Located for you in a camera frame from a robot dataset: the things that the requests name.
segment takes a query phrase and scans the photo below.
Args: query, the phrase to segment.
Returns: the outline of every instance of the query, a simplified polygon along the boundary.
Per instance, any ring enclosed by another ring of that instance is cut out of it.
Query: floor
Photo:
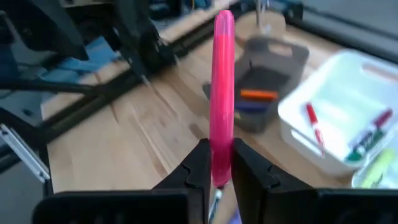
[[[375,1],[365,0],[306,0],[306,4],[319,10],[333,11],[357,22],[366,22],[379,29],[388,30],[398,35],[395,21],[398,17],[396,10],[398,2],[394,0],[380,0],[377,7]],[[21,42],[13,45],[15,57],[19,62],[36,63],[49,53],[37,54],[27,50]],[[32,70],[24,70],[27,77]],[[0,106],[13,111],[28,122],[37,124],[40,121],[40,102],[43,96],[37,93],[16,93],[0,100]],[[29,110],[32,116],[27,117],[22,110]],[[0,220],[1,223],[30,223],[30,214],[34,205],[42,198],[42,186],[30,173],[25,165],[19,164],[0,175]]]

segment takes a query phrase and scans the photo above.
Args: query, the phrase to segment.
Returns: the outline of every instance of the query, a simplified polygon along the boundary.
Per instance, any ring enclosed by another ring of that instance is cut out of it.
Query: wooden tabletop
[[[196,11],[161,36],[174,40],[228,4],[228,0],[220,0],[209,11]],[[247,16],[242,21],[254,24],[254,16]],[[248,27],[239,25],[238,21],[237,34],[245,33],[242,30]],[[303,78],[340,49],[296,28],[285,29],[282,39],[306,46],[310,51]],[[181,59],[178,66],[164,71],[164,75],[152,82],[155,91],[141,85],[51,142],[48,149],[54,192],[150,189],[172,172],[198,140],[209,135],[208,101],[201,85],[210,81],[212,45],[210,39]],[[241,53],[242,48],[237,44],[236,58]],[[82,82],[106,82],[127,68],[124,62],[112,63]],[[79,97],[59,94],[42,105],[43,117],[48,118]],[[312,186],[346,185],[322,174],[283,142],[278,118],[262,134],[247,134],[237,128],[235,136]],[[216,223],[225,223],[236,206],[233,186],[227,187],[225,195],[219,208],[224,215],[218,214]]]

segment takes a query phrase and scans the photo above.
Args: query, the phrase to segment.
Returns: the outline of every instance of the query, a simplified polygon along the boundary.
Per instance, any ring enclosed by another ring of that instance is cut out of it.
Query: black metal frame
[[[368,54],[398,63],[397,55],[383,51],[377,48],[377,46],[364,45],[362,43],[358,43],[357,40],[350,38],[347,35],[330,32],[330,30],[325,30],[322,27],[304,22],[303,13],[306,10],[311,11],[311,9],[308,9],[302,4],[286,2],[284,0],[277,1],[284,4],[283,9],[277,10],[282,11],[288,25],[318,35],[344,47],[358,49]],[[255,8],[253,4],[247,4],[246,7],[242,7],[241,4],[242,3],[239,2],[231,5],[229,8],[229,10],[233,12],[235,19],[246,12],[254,10]],[[172,52],[179,58],[186,56],[195,47],[199,46],[213,35],[213,22],[214,18],[211,18],[181,38],[170,43],[169,47],[172,49]],[[148,77],[150,78],[156,74],[159,74],[165,67],[171,66],[173,64],[174,62],[170,62],[168,64],[162,64],[156,68],[152,68],[151,73],[148,74]],[[49,119],[46,119],[38,127],[32,127],[28,124],[20,124],[20,121],[18,121],[17,124],[14,124],[12,121],[10,121],[9,126],[20,133],[20,135],[28,144],[32,145],[32,147],[35,147],[39,151],[42,160],[48,165],[49,161],[46,145],[72,127],[82,122],[84,119],[96,113],[104,106],[110,104],[116,98],[127,93],[135,86],[140,85],[142,80],[134,71],[136,71],[136,69],[132,68],[120,74],[111,81],[96,86],[70,83],[49,83],[45,81],[0,83],[0,89],[4,88],[12,90],[37,90],[85,94],[83,98],[74,102],[72,105],[67,106],[65,109],[53,115]],[[0,118],[3,119],[2,113],[3,111],[0,111]],[[12,150],[8,146],[4,147],[6,149],[0,150],[0,153],[3,152],[0,154],[0,157],[5,156],[0,163],[0,173],[19,162],[19,158],[12,152]],[[51,194],[51,183],[47,183],[45,191],[46,194]]]

